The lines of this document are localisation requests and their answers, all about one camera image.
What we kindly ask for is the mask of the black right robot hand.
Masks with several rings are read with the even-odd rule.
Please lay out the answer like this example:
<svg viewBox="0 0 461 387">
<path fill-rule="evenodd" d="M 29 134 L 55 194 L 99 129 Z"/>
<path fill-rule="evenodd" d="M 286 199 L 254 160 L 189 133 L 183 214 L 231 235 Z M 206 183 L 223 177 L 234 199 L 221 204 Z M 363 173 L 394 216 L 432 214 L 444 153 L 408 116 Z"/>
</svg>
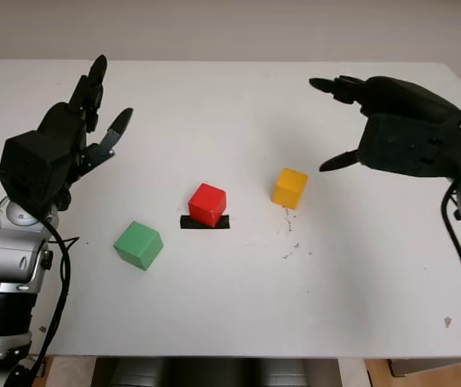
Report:
<svg viewBox="0 0 461 387">
<path fill-rule="evenodd" d="M 358 147 L 325 161 L 320 171 L 362 164 L 411 177 L 459 175 L 461 143 L 454 142 L 461 135 L 447 122 L 459 108 L 444 98 L 392 77 L 313 77 L 309 84 L 341 103 L 358 103 L 367 118 Z"/>
</svg>

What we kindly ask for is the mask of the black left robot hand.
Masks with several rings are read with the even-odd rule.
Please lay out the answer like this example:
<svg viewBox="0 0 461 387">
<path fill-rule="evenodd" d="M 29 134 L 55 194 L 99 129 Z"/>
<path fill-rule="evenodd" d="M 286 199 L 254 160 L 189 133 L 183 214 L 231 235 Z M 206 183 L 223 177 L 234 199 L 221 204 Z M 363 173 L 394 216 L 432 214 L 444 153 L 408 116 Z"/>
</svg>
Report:
<svg viewBox="0 0 461 387">
<path fill-rule="evenodd" d="M 69 208 L 71 186 L 115 155 L 114 146 L 131 120 L 133 109 L 127 107 L 114 119 L 100 143 L 87 143 L 87 135 L 98 125 L 106 70 L 107 59 L 100 55 L 89 73 L 81 76 L 69 101 L 50 108 L 37 129 L 59 150 L 50 162 L 51 188 L 46 193 L 59 211 Z"/>
</svg>

